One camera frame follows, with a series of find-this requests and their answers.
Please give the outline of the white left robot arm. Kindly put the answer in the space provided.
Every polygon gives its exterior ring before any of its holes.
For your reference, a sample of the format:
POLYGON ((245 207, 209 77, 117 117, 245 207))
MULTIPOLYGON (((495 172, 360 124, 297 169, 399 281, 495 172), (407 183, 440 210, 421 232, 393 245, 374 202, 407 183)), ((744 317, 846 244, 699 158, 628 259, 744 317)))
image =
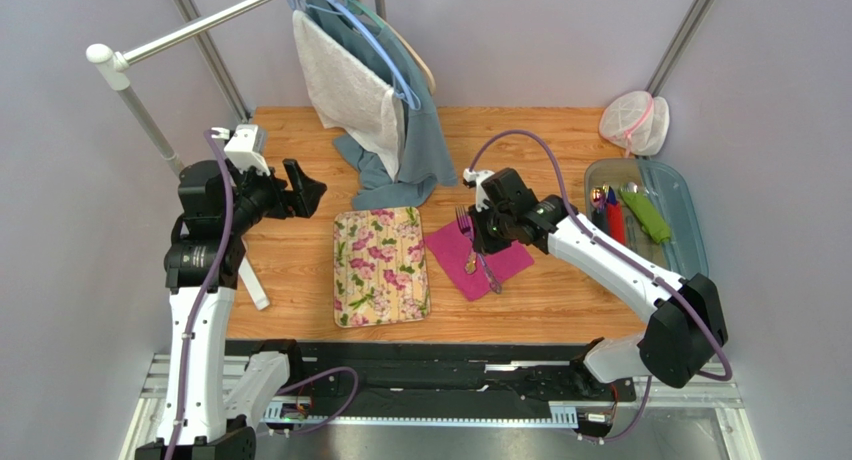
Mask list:
POLYGON ((224 387, 226 330, 235 302, 243 235, 264 218, 309 218, 327 190, 286 159, 279 179, 232 161, 185 168, 177 189, 182 213, 164 258, 172 342, 166 405, 153 441, 137 459, 252 459, 273 396, 303 370, 291 339, 262 340, 237 384, 224 387))

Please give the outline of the magenta paper napkin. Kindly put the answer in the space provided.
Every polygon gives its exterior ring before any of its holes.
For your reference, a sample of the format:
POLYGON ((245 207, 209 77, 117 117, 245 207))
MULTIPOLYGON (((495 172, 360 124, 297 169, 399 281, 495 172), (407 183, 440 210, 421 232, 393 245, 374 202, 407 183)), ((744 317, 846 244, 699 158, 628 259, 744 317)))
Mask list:
MULTIPOLYGON (((475 301, 491 292, 483 270, 468 274, 465 265, 470 253, 471 241, 464 237, 455 222, 450 222, 425 237, 425 245, 435 256, 438 264, 454 286, 468 301, 475 301)), ((513 243, 508 249, 487 255, 485 262, 500 283, 515 277, 534 264, 525 247, 513 243)))

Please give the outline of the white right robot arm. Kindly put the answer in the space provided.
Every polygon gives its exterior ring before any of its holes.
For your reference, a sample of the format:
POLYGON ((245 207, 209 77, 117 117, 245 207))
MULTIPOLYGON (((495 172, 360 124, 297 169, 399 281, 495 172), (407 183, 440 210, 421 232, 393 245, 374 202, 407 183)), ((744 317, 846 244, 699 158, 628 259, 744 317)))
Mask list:
POLYGON ((685 278, 641 257, 562 197, 538 199, 514 169, 466 169, 462 178, 475 192, 468 213, 476 252, 533 246, 579 268, 643 322, 641 334, 591 341, 573 361, 582 378, 608 384, 652 376, 682 388, 696 376, 708 377, 705 365, 724 357, 727 326, 717 286, 707 276, 685 278))

